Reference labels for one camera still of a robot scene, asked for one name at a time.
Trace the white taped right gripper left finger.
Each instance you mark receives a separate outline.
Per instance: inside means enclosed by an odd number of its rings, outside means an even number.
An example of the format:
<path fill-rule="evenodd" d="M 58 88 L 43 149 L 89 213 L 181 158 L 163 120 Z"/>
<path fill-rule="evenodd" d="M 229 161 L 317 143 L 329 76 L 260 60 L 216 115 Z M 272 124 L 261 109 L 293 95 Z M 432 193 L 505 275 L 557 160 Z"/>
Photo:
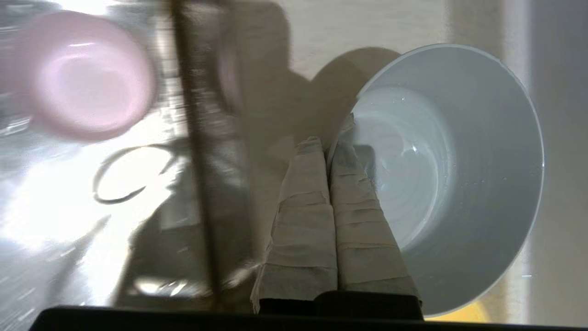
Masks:
<path fill-rule="evenodd" d="M 334 211 L 321 140 L 300 142 L 279 194 L 265 259 L 251 293 L 253 310 L 267 300 L 313 302 L 338 289 Z"/>

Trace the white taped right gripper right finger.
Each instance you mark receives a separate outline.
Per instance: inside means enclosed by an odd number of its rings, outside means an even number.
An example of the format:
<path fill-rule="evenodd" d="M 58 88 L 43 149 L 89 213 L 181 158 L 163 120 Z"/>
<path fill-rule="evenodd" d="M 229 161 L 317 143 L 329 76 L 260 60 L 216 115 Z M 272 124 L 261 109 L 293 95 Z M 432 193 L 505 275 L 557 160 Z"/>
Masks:
<path fill-rule="evenodd" d="M 317 314 L 423 320 L 416 284 L 353 146 L 354 128 L 347 115 L 324 156 L 338 287 L 317 298 Z"/>

